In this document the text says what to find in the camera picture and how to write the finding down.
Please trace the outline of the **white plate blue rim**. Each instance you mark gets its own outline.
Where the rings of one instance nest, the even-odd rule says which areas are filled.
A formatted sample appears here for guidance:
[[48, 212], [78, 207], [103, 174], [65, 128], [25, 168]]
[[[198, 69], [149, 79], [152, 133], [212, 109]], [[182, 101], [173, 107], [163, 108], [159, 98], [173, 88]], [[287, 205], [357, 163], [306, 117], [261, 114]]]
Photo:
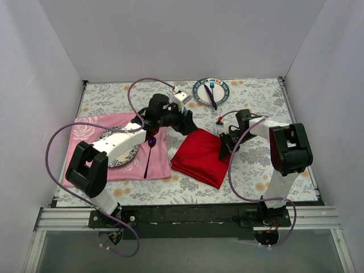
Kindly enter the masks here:
[[228, 85], [217, 78], [198, 80], [193, 85], [192, 93], [199, 103], [212, 106], [214, 109], [230, 97]]

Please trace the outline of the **blue floral plate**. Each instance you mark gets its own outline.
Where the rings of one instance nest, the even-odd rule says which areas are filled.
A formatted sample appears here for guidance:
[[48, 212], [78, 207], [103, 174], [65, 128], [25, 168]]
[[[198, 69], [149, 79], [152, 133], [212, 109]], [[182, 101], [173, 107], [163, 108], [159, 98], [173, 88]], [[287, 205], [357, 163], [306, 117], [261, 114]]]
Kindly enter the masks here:
[[[113, 134], [115, 134], [115, 132], [113, 132], [111, 130], [105, 130], [96, 138], [96, 142], [99, 140], [105, 139]], [[129, 163], [130, 161], [132, 161], [135, 158], [138, 151], [139, 151], [139, 146], [138, 145], [133, 146], [132, 148], [130, 148], [129, 150], [127, 150], [126, 152], [121, 154], [119, 157], [117, 157], [113, 161], [109, 161], [108, 167], [117, 168], [117, 167], [121, 167], [121, 166]]]

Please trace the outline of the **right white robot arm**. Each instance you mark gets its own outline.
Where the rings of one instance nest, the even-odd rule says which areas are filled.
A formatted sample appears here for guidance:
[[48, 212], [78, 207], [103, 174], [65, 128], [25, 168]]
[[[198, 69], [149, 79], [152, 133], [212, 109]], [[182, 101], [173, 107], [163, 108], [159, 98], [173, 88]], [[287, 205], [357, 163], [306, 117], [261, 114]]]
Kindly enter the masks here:
[[290, 226], [287, 197], [299, 174], [313, 162], [313, 154], [301, 123], [281, 123], [251, 113], [248, 109], [235, 110], [238, 125], [233, 126], [219, 117], [216, 124], [222, 127], [219, 159], [233, 160], [242, 143], [254, 137], [268, 140], [270, 159], [274, 168], [270, 184], [255, 207], [238, 212], [236, 220], [243, 227]]

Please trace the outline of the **blue fork on plate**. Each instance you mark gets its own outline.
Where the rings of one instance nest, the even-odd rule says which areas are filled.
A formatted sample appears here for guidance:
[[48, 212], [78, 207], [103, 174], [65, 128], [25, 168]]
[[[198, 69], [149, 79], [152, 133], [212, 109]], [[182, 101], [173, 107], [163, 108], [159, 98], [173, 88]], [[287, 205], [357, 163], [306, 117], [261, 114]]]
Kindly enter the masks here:
[[212, 96], [214, 96], [214, 81], [210, 81], [210, 89], [211, 89], [211, 93], [212, 93]]

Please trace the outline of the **purple spoon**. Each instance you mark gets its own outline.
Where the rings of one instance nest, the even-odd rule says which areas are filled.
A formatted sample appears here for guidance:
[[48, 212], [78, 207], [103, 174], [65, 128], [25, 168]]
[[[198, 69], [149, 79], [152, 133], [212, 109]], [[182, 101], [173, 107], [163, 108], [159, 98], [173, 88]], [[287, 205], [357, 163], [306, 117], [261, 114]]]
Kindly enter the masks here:
[[149, 146], [149, 153], [148, 153], [148, 158], [147, 158], [147, 164], [146, 164], [146, 168], [145, 168], [145, 171], [144, 171], [144, 175], [143, 175], [143, 178], [146, 179], [147, 178], [147, 174], [148, 174], [148, 166], [149, 166], [149, 163], [150, 163], [150, 156], [151, 156], [151, 150], [152, 148], [156, 145], [156, 137], [153, 136], [151, 139], [148, 140], [147, 144]]

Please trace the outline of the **red cloth napkin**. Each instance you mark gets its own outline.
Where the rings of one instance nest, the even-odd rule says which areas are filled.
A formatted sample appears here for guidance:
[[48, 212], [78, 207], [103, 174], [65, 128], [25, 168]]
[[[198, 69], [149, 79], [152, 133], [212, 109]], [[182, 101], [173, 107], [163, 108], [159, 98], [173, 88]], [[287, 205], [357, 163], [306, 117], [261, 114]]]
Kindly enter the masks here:
[[198, 129], [189, 134], [171, 159], [171, 169], [220, 189], [228, 171], [230, 156], [219, 159], [220, 138]]

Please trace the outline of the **pink floral placemat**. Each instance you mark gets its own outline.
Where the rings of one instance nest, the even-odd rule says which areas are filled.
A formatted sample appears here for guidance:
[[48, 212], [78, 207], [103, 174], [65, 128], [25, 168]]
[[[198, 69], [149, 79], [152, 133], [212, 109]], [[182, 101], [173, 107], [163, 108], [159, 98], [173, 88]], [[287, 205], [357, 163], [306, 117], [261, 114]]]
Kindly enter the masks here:
[[[127, 125], [131, 119], [135, 117], [134, 113], [117, 113], [106, 115], [95, 115], [76, 118], [76, 122], [86, 122], [106, 127], [117, 127]], [[103, 129], [86, 126], [75, 125], [72, 127], [71, 137], [69, 141], [66, 164], [69, 164], [76, 145], [84, 140], [87, 143], [96, 141], [96, 138], [103, 132]], [[166, 179], [171, 177], [171, 169], [169, 166], [168, 149], [166, 144], [166, 128], [162, 127], [155, 135], [156, 145], [151, 150], [150, 163], [148, 166], [147, 180]], [[124, 166], [118, 168], [109, 168], [107, 172], [107, 180], [142, 180], [147, 164], [149, 153], [147, 143], [141, 144], [135, 158]]]

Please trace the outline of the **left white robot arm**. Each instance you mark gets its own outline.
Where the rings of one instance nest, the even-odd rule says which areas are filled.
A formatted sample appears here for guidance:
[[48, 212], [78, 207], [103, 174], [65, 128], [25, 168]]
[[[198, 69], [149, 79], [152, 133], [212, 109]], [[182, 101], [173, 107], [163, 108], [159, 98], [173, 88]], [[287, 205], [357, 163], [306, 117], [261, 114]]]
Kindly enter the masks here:
[[191, 96], [179, 91], [172, 97], [154, 94], [148, 106], [138, 111], [121, 133], [88, 144], [80, 142], [71, 157], [65, 178], [103, 211], [101, 220], [106, 226], [116, 227], [121, 220], [119, 203], [106, 190], [109, 161], [130, 148], [151, 142], [161, 127], [171, 127], [186, 136], [197, 130], [192, 112], [185, 108]]

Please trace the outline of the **purple knife on plate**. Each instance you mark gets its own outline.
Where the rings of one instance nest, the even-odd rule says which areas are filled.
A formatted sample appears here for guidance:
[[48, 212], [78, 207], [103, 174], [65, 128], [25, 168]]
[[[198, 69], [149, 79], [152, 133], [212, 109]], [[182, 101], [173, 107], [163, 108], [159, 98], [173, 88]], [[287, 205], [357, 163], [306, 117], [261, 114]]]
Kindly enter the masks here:
[[215, 100], [214, 100], [214, 98], [213, 98], [213, 96], [212, 96], [212, 93], [211, 93], [211, 91], [210, 91], [209, 87], [207, 87], [207, 85], [206, 85], [206, 84], [204, 84], [204, 88], [205, 88], [205, 91], [206, 91], [206, 93], [207, 93], [207, 95], [208, 95], [208, 97], [209, 97], [210, 101], [211, 101], [211, 104], [212, 104], [213, 109], [214, 109], [214, 110], [217, 110], [217, 104], [216, 104], [216, 102], [215, 102]]

